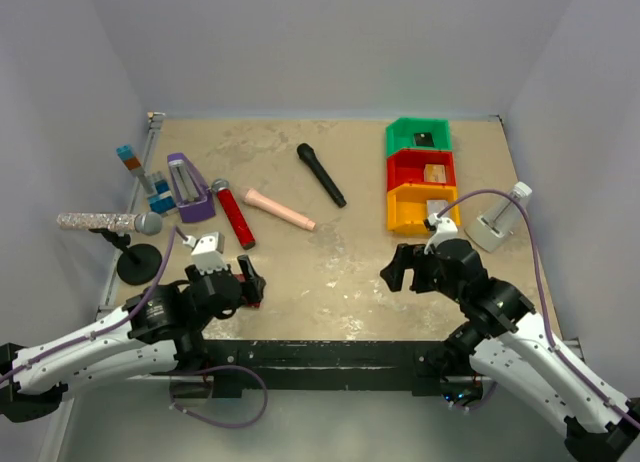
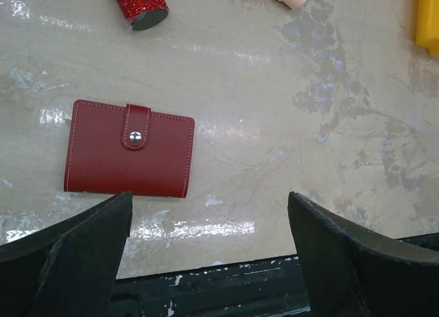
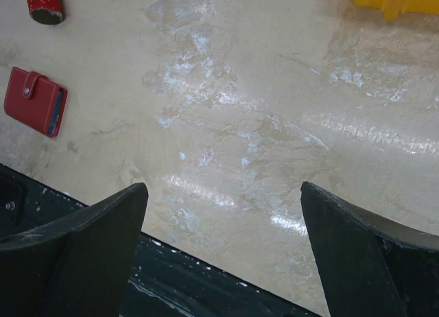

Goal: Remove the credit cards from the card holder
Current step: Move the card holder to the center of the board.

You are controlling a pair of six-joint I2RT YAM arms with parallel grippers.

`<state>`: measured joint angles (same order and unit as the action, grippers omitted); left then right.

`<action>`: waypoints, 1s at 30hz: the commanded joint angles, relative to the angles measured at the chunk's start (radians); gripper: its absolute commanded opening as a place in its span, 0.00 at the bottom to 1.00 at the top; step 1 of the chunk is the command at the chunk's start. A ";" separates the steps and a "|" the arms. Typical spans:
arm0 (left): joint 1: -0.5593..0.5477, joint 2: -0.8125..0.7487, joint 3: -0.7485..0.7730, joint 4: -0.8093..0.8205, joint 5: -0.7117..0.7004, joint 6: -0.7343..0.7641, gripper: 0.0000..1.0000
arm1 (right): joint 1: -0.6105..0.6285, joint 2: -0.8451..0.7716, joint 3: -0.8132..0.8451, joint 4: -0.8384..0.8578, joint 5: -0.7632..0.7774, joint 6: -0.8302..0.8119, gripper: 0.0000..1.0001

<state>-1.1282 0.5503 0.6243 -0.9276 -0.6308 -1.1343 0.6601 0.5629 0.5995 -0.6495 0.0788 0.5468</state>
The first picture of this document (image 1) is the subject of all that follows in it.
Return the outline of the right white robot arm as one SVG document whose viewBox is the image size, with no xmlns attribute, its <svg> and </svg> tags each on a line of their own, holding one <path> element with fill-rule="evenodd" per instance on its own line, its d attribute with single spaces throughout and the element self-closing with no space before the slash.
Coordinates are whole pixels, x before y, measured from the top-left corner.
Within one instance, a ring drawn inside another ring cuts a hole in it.
<svg viewBox="0 0 640 462">
<path fill-rule="evenodd" d="M 639 436 L 639 401 L 604 382 L 561 341 L 512 284 L 491 277 L 461 239 L 437 247 L 400 244 L 381 278 L 411 291 L 437 292 L 456 302 L 466 321 L 425 357 L 440 379 L 471 370 L 525 401 L 564 437 L 577 461 L 617 461 Z"/>
</svg>

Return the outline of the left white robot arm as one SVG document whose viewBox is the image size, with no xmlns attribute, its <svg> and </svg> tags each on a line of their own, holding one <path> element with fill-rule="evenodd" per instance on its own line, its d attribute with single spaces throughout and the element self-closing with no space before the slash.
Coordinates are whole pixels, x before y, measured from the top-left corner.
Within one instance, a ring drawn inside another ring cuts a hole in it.
<svg viewBox="0 0 640 462">
<path fill-rule="evenodd" d="M 214 319 L 261 304 L 266 287 L 250 258 L 186 279 L 157 284 L 104 318 L 34 347 L 1 347 L 1 413 L 14 423 L 45 417 L 100 384 L 139 375 L 195 374 L 212 361 L 202 335 Z"/>
</svg>

